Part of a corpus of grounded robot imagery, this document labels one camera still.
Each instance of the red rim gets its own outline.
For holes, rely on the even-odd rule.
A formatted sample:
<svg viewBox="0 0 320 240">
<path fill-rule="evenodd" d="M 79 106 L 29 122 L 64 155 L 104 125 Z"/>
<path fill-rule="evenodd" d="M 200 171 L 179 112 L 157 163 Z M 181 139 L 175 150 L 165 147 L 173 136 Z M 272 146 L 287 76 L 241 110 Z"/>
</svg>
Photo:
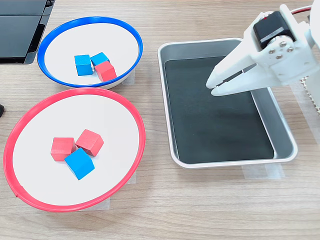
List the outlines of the red rim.
<svg viewBox="0 0 320 240">
<path fill-rule="evenodd" d="M 90 201 L 86 201 L 83 203 L 75 204 L 75 205 L 52 205 L 52 204 L 47 204 L 44 202 L 41 202 L 34 197 L 32 197 L 29 193 L 27 193 L 24 188 L 19 184 L 14 167 L 13 167 L 13 153 L 14 153 L 14 148 L 16 141 L 22 132 L 22 130 L 25 128 L 25 126 L 38 114 L 40 113 L 43 109 L 47 108 L 51 104 L 54 104 L 62 99 L 66 99 L 72 96 L 76 95 L 99 95 L 99 96 L 104 96 L 110 99 L 113 99 L 117 101 L 118 103 L 122 104 L 124 107 L 126 107 L 129 112 L 132 114 L 132 116 L 135 119 L 135 122 L 138 126 L 139 130 L 139 147 L 138 147 L 138 152 L 136 154 L 135 160 L 133 162 L 133 165 L 131 166 L 130 170 L 128 173 L 124 176 L 124 178 L 112 189 L 104 193 L 103 195 L 92 199 Z M 145 149 L 145 144 L 146 144 L 146 131 L 145 131 L 145 126 L 143 123 L 143 120 L 138 112 L 138 110 L 135 108 L 135 106 L 129 102 L 126 98 L 123 96 L 113 92 L 109 91 L 106 89 L 101 89 L 101 88 L 93 88 L 93 87 L 84 87 L 84 88 L 75 88 L 75 89 L 70 89 L 66 90 L 60 93 L 57 93 L 53 96 L 50 96 L 46 98 L 45 100 L 39 102 L 37 105 L 32 107 L 19 121 L 18 123 L 14 126 L 13 130 L 11 131 L 8 140 L 5 144 L 4 148 L 4 154 L 3 154 L 3 169 L 4 169 L 4 175 L 6 177 L 6 180 L 12 189 L 13 193 L 15 194 L 16 197 L 19 197 L 22 201 L 25 203 L 40 209 L 44 211 L 49 211 L 49 212 L 73 212 L 85 208 L 89 208 L 93 205 L 96 205 L 103 200 L 109 198 L 112 196 L 114 193 L 116 193 L 123 185 L 127 183 L 127 181 L 131 178 L 131 176 L 134 174 L 136 171 L 141 158 L 144 153 Z"/>
</svg>

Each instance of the black device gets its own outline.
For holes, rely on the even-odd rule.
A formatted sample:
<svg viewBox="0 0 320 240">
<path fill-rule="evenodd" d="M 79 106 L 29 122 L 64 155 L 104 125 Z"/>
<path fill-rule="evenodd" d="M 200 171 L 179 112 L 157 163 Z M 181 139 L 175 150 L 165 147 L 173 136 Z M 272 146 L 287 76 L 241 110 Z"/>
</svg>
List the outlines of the black device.
<svg viewBox="0 0 320 240">
<path fill-rule="evenodd" d="M 5 111 L 5 107 L 0 104 L 0 118 Z"/>
<path fill-rule="evenodd" d="M 274 11 L 270 15 L 262 18 L 253 25 L 253 30 L 262 49 L 265 49 L 268 43 L 276 36 L 285 35 L 292 38 L 294 42 L 296 41 L 288 24 L 279 11 Z"/>
<path fill-rule="evenodd" d="M 55 0 L 0 0 L 0 64 L 31 64 Z"/>
</svg>

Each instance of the black mat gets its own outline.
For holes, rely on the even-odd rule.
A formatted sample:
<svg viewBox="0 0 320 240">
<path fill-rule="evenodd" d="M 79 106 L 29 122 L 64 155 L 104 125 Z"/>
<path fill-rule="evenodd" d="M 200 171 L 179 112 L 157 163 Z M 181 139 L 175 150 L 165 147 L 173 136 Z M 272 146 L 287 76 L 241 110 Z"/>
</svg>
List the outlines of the black mat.
<svg viewBox="0 0 320 240">
<path fill-rule="evenodd" d="M 170 60 L 165 66 L 173 131 L 187 164 L 271 159 L 274 150 L 250 92 L 212 96 L 206 88 L 223 57 Z"/>
</svg>

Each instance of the red cube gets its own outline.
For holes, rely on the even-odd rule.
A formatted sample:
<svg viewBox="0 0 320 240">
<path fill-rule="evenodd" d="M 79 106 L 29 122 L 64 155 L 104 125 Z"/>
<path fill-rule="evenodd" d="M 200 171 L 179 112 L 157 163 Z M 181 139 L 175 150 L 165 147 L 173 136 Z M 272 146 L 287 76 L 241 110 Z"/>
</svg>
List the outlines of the red cube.
<svg viewBox="0 0 320 240">
<path fill-rule="evenodd" d="M 109 61 L 104 61 L 94 67 L 101 82 L 106 82 L 117 77 L 114 67 Z"/>
<path fill-rule="evenodd" d="M 51 147 L 51 156 L 57 162 L 62 162 L 76 150 L 73 137 L 54 137 Z"/>
<path fill-rule="evenodd" d="M 85 129 L 76 141 L 75 145 L 82 148 L 87 154 L 95 157 L 100 151 L 104 141 L 101 136 L 93 131 Z"/>
</svg>

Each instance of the silver tray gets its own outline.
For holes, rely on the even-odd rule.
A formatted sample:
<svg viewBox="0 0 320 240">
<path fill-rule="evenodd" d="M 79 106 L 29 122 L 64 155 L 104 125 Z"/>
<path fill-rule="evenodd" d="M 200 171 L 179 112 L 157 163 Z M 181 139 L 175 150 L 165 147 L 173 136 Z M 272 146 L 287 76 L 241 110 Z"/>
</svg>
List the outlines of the silver tray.
<svg viewBox="0 0 320 240">
<path fill-rule="evenodd" d="M 263 123 L 263 127 L 273 148 L 272 158 L 222 160 L 213 159 L 212 162 L 186 163 L 179 157 L 174 122 L 171 113 L 171 104 L 168 93 L 165 63 L 171 60 L 191 60 L 228 55 L 239 43 L 240 38 L 226 38 L 206 41 L 189 41 L 166 43 L 158 49 L 161 86 L 166 116 L 166 125 L 172 159 L 181 167 L 189 169 L 238 166 L 248 164 L 280 163 L 293 160 L 297 153 L 297 143 L 283 116 L 278 103 L 270 88 L 251 91 L 251 95 Z"/>
</svg>

